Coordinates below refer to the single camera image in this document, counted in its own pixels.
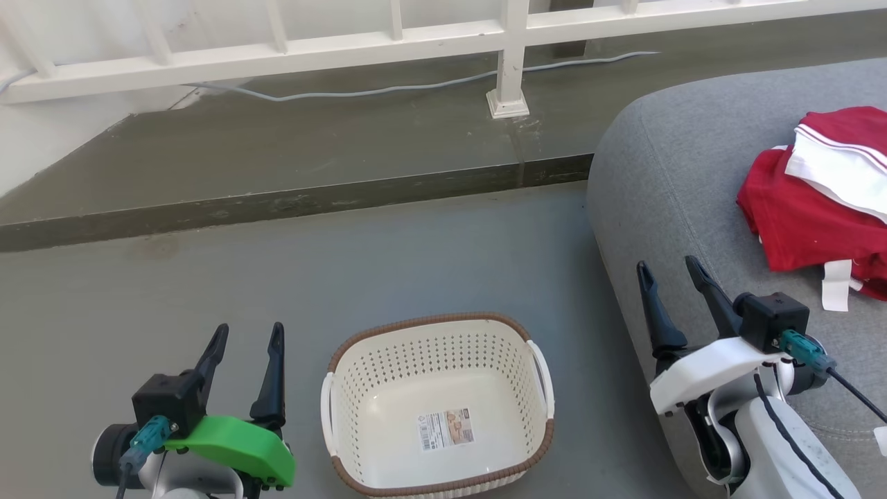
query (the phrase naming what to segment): barcode sticker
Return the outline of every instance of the barcode sticker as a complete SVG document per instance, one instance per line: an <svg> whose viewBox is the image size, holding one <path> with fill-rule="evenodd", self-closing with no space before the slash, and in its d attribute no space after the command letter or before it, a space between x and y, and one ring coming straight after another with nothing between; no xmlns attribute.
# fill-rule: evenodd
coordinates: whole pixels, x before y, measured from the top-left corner
<svg viewBox="0 0 887 499"><path fill-rule="evenodd" d="M475 432L471 427L471 414L467 408L419 416L418 423L422 452L465 445L475 441Z"/></svg>

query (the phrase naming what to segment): teal connector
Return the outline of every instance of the teal connector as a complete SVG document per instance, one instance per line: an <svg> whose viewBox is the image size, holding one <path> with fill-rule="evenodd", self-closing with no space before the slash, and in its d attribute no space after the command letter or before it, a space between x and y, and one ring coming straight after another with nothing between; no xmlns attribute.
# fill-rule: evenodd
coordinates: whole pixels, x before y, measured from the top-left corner
<svg viewBox="0 0 887 499"><path fill-rule="evenodd" d="M130 448L120 456L120 469L128 473L138 473L148 460L148 456L169 440L173 426L164 416L154 416L130 440Z"/></svg>
<svg viewBox="0 0 887 499"><path fill-rule="evenodd" d="M837 366L837 362L829 357L821 346L794 329L782 331L779 348L798 362L810 366L821 376L828 377L826 370Z"/></svg>

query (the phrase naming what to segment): gray sofa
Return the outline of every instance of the gray sofa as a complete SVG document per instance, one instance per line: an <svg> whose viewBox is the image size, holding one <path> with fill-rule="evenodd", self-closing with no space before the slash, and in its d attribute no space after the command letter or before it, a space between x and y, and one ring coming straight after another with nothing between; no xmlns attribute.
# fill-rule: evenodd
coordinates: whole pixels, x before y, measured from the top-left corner
<svg viewBox="0 0 887 499"><path fill-rule="evenodd" d="M647 260L665 306L691 345L715 336L683 257L698 256L727 295L784 291L811 308L808 332L838 370L887 408L887 303L851 293L850 312L824 312L820 271L771 273L736 193L757 154L789 144L808 111L887 109L887 59L733 75L689 83L638 99L614 121L588 179L588 210L610 280L648 380L654 360L635 264ZM862 497L887 496L887 458L872 429L881 423L835 381L790 398L844 467ZM724 497L705 480L683 415L662 418L672 453L703 498Z"/></svg>

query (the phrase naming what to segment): concrete floor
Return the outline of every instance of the concrete floor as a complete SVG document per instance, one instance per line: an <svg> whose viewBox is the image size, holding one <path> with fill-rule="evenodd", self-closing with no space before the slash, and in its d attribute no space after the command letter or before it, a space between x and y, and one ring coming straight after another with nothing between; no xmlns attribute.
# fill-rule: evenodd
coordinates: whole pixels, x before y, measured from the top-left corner
<svg viewBox="0 0 887 499"><path fill-rule="evenodd" d="M130 395L155 372L192 366L223 321L232 332L209 411L246 417L282 321L284 436L298 471L294 488L267 496L358 497L334 473L318 420L335 349L391 321L488 310L543 350L557 412L546 457L483 497L690 497L584 194L572 183L0 255L0 496L111 497L90 475L94 439L131 422Z"/></svg>
<svg viewBox="0 0 887 499"><path fill-rule="evenodd" d="M239 94L136 115L0 199L0 224L248 193L516 164L594 152L613 118L652 91L713 76L887 56L887 10L591 41L588 58L661 54L527 74L530 116L492 120L493 78L432 91L286 103ZM527 65L551 60L533 47ZM437 83L495 54L257 78L285 96Z"/></svg>

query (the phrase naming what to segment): black cable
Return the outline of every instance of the black cable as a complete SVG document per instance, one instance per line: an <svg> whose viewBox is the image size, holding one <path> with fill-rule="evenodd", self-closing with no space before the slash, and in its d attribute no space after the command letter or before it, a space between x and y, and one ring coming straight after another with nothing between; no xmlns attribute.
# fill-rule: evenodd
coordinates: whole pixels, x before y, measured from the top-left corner
<svg viewBox="0 0 887 499"><path fill-rule="evenodd" d="M844 497L837 491L837 489L828 482L828 480L822 476L819 470L816 469L816 466L813 466L813 463L804 455L804 451L801 450L800 447L795 443L795 439L791 438L791 434L789 431L785 429L785 425L782 424L780 418L776 415L776 411L773 410L773 406L770 405L770 399L767 398L767 394L764 392L764 386L761 384L761 376L758 373L755 373L755 385L757 386L757 396L760 397L761 401L764 402L764 409L766 409L767 414L770 416L770 419L773 420L773 424L776 425L776 430L779 431L780 435L789 443L791 446L791 450L795 451L795 455L797 458L804 462L807 465L807 468L810 470L810 473L820 481L822 485L824 485L830 494L835 497L835 499L844 499Z"/></svg>
<svg viewBox="0 0 887 499"><path fill-rule="evenodd" d="M130 481L130 471L132 471L132 464L126 463L123 466L123 474L120 476L120 486L117 487L115 499L123 499L123 495L126 494L126 482Z"/></svg>
<svg viewBox="0 0 887 499"><path fill-rule="evenodd" d="M835 368L828 368L828 369L826 369L826 372L829 373L832 377L834 377L838 383L842 384L844 386L844 388L846 388L847 390L850 390L850 393L856 395L856 398L861 400L863 404L866 404L867 408L872 409L872 412L874 412L878 417L880 417L881 421L884 421L885 423L887 423L887 415L885 415L881 409L879 409L875 404L873 404L872 401L868 399L868 397L866 397L865 395L862 394L862 392L857 390L855 386L853 386L852 384L850 384L849 381L844 379L843 376L837 374L837 371L835 371Z"/></svg>

